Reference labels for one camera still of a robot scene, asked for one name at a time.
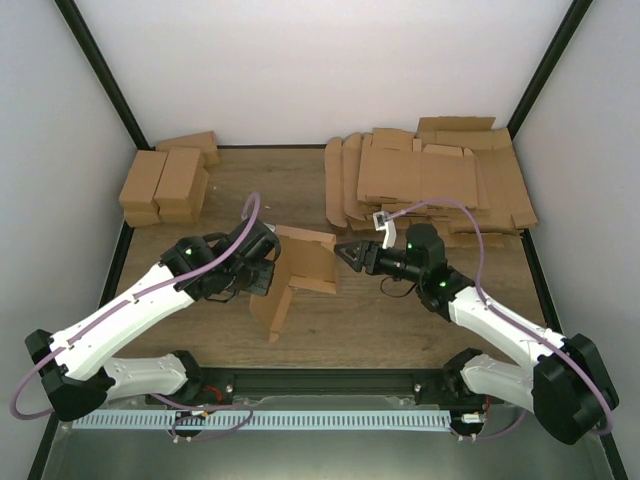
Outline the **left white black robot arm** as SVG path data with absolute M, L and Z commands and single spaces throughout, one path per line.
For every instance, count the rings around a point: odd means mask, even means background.
M 89 317 L 56 333 L 30 334 L 27 350 L 59 419 L 76 420 L 108 401 L 147 394 L 196 402 L 205 381 L 189 352 L 139 359 L 122 359 L 117 352 L 201 299 L 266 295 L 280 251 L 274 227 L 261 221 L 245 220 L 228 234 L 184 237 L 137 283 Z

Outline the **folded box bottom left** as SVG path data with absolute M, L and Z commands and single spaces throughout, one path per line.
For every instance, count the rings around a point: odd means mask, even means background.
M 132 228 L 152 226 L 160 223 L 160 217 L 156 211 L 125 209 L 124 219 Z

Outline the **black frame post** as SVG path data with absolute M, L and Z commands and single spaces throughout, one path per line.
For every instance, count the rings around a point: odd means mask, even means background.
M 76 2 L 54 0 L 54 4 L 136 148 L 152 150 Z
M 548 47 L 534 71 L 534 74 L 528 82 L 524 93 L 507 123 L 507 129 L 511 139 L 516 138 L 518 132 L 525 123 L 533 106 L 551 77 L 555 67 L 558 65 L 565 50 L 569 46 L 592 3 L 592 0 L 573 0 L 570 3 L 562 21 L 556 29 Z

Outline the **folded box at back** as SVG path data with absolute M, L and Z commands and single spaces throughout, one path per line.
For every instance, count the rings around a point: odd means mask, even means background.
M 168 152 L 171 148 L 194 148 L 201 151 L 207 166 L 220 163 L 217 138 L 214 131 L 205 131 L 159 141 L 156 151 Z

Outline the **folded box top right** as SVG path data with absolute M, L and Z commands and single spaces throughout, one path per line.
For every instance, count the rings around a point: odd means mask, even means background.
M 192 198 L 196 176 L 203 169 L 204 157 L 199 149 L 170 148 L 154 195 L 159 208 L 186 208 Z

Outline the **folded box top left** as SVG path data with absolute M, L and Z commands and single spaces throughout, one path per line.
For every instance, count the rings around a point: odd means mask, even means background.
M 129 169 L 119 196 L 121 206 L 127 211 L 158 211 L 154 196 L 162 176 L 167 154 L 139 150 Z

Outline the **right black frame post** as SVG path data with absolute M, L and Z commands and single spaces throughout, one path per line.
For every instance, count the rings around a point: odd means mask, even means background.
M 548 47 L 534 71 L 534 74 L 528 82 L 524 93 L 507 123 L 507 129 L 511 139 L 516 138 L 518 132 L 525 123 L 533 106 L 551 77 L 555 67 L 558 65 L 565 50 L 569 46 L 592 3 L 592 0 L 573 0 L 570 3 L 562 21 L 556 29 Z

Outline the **brown cardboard box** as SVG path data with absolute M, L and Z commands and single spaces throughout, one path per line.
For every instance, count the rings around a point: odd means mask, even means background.
M 251 295 L 249 311 L 269 343 L 279 339 L 294 290 L 326 294 L 338 290 L 335 234 L 276 225 L 281 252 L 266 296 Z

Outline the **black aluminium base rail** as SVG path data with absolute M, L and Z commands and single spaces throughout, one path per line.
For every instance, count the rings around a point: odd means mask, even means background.
M 204 380 L 193 400 L 229 404 L 240 398 L 273 396 L 388 396 L 408 398 L 418 405 L 442 409 L 478 408 L 497 398 L 473 394 L 454 383 L 446 369 L 303 369 L 205 368 Z

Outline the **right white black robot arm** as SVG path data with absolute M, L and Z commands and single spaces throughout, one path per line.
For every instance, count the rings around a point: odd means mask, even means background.
M 619 397 L 596 345 L 542 328 L 489 297 L 479 283 L 452 267 L 443 240 L 428 224 L 411 226 L 402 249 L 361 240 L 335 246 L 353 271 L 413 284 L 430 312 L 498 348 L 509 362 L 473 349 L 444 378 L 447 396 L 465 403 L 476 394 L 532 413 L 556 440 L 572 445 L 587 433 L 606 435 Z

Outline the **left black frame post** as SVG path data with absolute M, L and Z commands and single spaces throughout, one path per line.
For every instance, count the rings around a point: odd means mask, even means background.
M 152 150 L 76 2 L 54 0 L 54 4 L 136 148 Z

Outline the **stack of flat cardboard sheets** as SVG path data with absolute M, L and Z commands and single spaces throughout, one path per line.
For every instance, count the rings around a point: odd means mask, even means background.
M 491 117 L 422 117 L 415 131 L 376 127 L 346 138 L 334 137 L 324 150 L 325 215 L 336 227 L 373 230 L 373 214 L 396 214 L 398 229 L 430 223 L 450 246 L 470 247 L 481 232 L 489 245 L 500 235 L 516 235 L 536 225 L 508 129 L 496 129 Z M 472 150 L 476 159 L 479 206 L 437 198 L 418 203 L 368 203 L 357 199 L 362 147 L 423 151 L 428 144 Z

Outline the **folded box bottom right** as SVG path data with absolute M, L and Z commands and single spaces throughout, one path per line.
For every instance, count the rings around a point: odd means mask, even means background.
M 161 207 L 159 216 L 163 223 L 196 223 L 204 204 L 209 173 L 200 168 L 196 174 L 191 190 L 183 206 Z

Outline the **top flat cardboard sheet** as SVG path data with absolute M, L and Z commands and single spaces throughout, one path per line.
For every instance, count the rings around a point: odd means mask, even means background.
M 368 203 L 418 203 L 453 199 L 479 206 L 476 159 L 472 150 L 428 144 L 423 151 L 362 147 L 357 199 Z

